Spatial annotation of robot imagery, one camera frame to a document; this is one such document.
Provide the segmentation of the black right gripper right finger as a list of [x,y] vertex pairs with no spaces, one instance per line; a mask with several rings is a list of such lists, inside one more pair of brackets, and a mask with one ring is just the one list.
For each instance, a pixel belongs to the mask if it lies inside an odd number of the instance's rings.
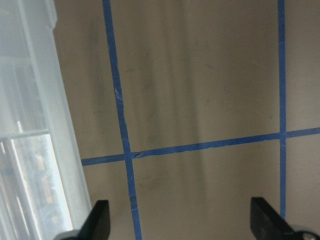
[[303,240],[263,197],[250,200],[250,230],[256,240]]

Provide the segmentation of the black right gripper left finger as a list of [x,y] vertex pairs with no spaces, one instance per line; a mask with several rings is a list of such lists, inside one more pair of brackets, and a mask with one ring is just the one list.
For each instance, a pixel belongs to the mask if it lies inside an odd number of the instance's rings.
[[78,240],[108,240],[111,233],[108,200],[98,200],[80,229]]

